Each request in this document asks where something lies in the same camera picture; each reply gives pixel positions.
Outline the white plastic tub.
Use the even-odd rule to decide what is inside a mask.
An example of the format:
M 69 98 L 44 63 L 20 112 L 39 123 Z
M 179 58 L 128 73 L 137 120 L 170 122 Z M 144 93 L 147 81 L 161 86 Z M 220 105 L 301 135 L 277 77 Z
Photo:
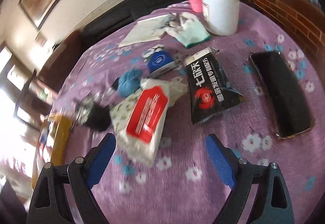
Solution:
M 240 0 L 202 0 L 206 29 L 215 35 L 230 36 L 236 33 Z

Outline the white green work glove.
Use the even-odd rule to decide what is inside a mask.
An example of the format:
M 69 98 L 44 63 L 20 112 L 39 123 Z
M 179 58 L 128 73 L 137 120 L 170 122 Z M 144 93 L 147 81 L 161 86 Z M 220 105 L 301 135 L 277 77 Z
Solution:
M 196 44 L 211 39 L 211 35 L 200 22 L 197 16 L 189 12 L 182 12 L 179 15 L 179 23 L 170 21 L 165 32 L 175 38 L 185 48 L 191 48 Z

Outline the floral white tissue pack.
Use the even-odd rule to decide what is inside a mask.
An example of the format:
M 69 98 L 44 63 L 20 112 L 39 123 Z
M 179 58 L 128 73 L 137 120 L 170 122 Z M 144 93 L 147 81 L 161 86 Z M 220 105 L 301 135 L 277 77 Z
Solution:
M 182 82 L 183 78 L 177 76 L 173 78 L 171 81 L 165 81 L 160 79 L 152 79 L 152 78 L 144 78 L 141 79 L 140 88 L 114 106 L 113 109 L 110 110 L 111 122 L 114 128 L 115 135 L 117 135 L 120 131 L 122 131 L 133 112 L 133 109 L 139 99 L 143 89 L 145 89 L 146 85 L 168 85 L 170 89 L 169 96 L 169 108 L 172 107 L 175 102 L 185 95 L 188 92 L 188 85 Z

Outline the black leather sofa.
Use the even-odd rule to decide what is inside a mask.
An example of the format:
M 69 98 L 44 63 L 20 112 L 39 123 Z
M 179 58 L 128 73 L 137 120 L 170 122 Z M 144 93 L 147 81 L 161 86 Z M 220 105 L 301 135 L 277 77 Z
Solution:
M 85 49 L 151 12 L 185 0 L 124 0 L 91 21 L 81 31 Z

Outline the dark wooden chair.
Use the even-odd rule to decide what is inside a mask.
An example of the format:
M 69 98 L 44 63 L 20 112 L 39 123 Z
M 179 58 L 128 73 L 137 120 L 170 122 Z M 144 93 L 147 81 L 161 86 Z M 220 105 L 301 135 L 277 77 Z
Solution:
M 39 131 L 57 96 L 57 92 L 37 76 L 35 69 L 16 99 L 13 115 L 28 128 Z

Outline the white paper booklet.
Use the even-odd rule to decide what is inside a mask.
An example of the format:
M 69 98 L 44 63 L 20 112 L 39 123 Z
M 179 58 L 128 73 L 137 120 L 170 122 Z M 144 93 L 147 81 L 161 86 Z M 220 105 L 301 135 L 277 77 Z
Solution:
M 118 46 L 125 47 L 136 43 L 160 40 L 165 28 L 169 26 L 169 22 L 174 21 L 176 17 L 176 13 L 168 13 L 140 20 Z

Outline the yellow cardboard box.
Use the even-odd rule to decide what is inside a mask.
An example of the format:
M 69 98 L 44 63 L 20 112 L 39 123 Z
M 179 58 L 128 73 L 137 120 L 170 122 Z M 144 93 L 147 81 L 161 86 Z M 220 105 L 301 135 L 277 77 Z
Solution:
M 35 188 L 39 174 L 47 162 L 54 166 L 63 164 L 72 120 L 61 114 L 49 114 L 45 117 L 36 142 L 32 169 L 31 187 Z

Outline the blue towel bundle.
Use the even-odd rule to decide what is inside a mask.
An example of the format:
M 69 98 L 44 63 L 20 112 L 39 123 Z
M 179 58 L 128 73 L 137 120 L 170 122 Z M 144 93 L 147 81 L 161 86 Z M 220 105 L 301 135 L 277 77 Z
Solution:
M 128 97 L 140 88 L 142 74 L 141 69 L 131 69 L 117 78 L 112 84 L 112 88 L 120 97 Z

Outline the black crab print packet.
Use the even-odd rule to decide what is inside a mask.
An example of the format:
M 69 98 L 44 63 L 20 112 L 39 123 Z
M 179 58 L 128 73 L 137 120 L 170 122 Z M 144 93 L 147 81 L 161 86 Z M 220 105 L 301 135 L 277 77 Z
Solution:
M 204 123 L 244 101 L 244 96 L 232 88 L 209 47 L 187 57 L 184 67 L 190 91 L 193 124 Z

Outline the blue Vinda tissue pack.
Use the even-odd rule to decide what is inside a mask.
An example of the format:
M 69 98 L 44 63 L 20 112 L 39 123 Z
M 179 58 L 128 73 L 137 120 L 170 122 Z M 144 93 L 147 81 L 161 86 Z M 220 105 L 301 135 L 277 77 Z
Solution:
M 176 68 L 174 61 L 164 45 L 155 45 L 142 53 L 150 78 L 158 78 L 170 70 Z

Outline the red white tissue pack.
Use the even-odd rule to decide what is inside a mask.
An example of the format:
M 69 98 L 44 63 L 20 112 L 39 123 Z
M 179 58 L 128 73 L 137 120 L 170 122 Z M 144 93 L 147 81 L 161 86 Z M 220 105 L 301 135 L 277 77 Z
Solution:
M 158 152 L 170 90 L 166 85 L 147 86 L 140 94 L 124 129 L 116 135 L 118 147 L 129 158 L 152 167 Z

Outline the purple floral tablecloth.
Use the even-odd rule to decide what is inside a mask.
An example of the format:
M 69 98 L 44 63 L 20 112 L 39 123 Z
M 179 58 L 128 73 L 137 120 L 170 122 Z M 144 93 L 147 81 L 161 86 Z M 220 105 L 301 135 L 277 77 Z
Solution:
M 205 139 L 215 134 L 250 163 L 276 162 L 289 190 L 296 223 L 304 223 L 324 193 L 324 89 L 312 63 L 318 52 L 293 30 L 282 29 L 251 7 L 241 4 L 238 31 L 184 48 L 169 35 L 161 39 L 178 62 L 165 80 L 186 82 L 182 63 L 211 47 L 232 87 L 244 102 L 193 125 L 189 95 L 168 109 L 152 167 L 117 150 L 93 194 L 110 223 L 211 223 L 230 189 L 223 185 L 206 152 Z M 272 133 L 272 107 L 248 61 L 251 53 L 279 51 L 296 75 L 312 114 L 312 129 L 280 140 Z

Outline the black smartphone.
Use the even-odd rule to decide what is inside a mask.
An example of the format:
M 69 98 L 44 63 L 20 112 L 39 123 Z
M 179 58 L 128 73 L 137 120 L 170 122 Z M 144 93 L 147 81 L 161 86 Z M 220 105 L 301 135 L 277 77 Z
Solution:
M 293 138 L 311 130 L 312 117 L 306 97 L 281 53 L 251 53 L 249 60 L 272 103 L 277 137 Z

